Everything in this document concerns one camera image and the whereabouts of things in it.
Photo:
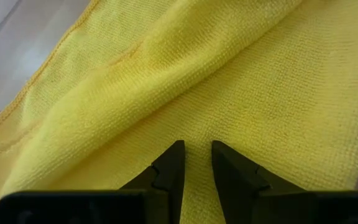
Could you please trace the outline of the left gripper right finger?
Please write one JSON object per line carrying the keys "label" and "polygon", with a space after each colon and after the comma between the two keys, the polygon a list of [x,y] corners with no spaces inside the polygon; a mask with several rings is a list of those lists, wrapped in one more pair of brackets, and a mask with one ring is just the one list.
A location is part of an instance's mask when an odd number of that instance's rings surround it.
{"label": "left gripper right finger", "polygon": [[226,223],[358,223],[358,190],[305,190],[221,141],[211,153]]}

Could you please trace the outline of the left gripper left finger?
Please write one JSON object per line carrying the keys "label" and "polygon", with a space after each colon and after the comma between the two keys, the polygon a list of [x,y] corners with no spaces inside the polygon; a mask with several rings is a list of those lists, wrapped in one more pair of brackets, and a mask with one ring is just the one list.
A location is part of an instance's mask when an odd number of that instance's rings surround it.
{"label": "left gripper left finger", "polygon": [[20,191],[0,199],[0,224],[179,223],[185,142],[175,141],[116,190]]}

